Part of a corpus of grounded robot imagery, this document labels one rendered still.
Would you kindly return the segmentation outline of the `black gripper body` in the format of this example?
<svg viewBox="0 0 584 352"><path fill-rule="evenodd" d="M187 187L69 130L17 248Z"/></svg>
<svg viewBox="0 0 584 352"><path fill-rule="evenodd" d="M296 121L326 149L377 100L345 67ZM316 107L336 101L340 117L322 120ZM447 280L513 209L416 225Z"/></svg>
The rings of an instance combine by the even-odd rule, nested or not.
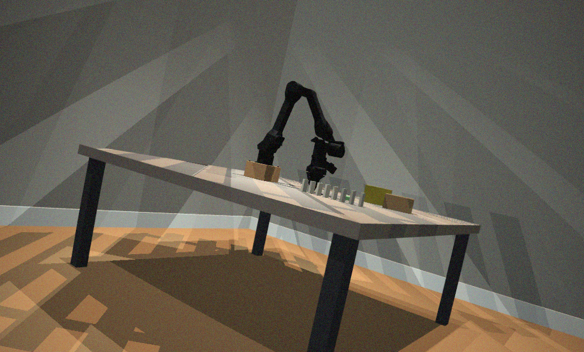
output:
<svg viewBox="0 0 584 352"><path fill-rule="evenodd" d="M317 175L326 175L326 169L322 168L324 160L326 160L326 155L313 153L311 155L311 164L307 166L306 171Z"/></svg>

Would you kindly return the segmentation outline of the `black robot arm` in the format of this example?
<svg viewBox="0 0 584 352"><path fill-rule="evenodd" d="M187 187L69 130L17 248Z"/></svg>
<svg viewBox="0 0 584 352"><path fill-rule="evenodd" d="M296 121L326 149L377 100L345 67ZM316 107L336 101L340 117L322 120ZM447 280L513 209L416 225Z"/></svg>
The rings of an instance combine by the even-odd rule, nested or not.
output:
<svg viewBox="0 0 584 352"><path fill-rule="evenodd" d="M345 146L342 141L335 141L333 130L322 113L322 108L315 91L303 87L297 82L288 82L285 89L285 100L277 116L273 129L268 131L263 141L257 144L259 150L258 158L255 163L273 166L274 153L282 146L285 137L282 137L282 131L287 123L294 103L300 100L300 97L306 97L309 103L311 113L315 120L315 134L311 142L315 143L313 153L342 158L345 154ZM328 141L328 143L325 143Z"/></svg>

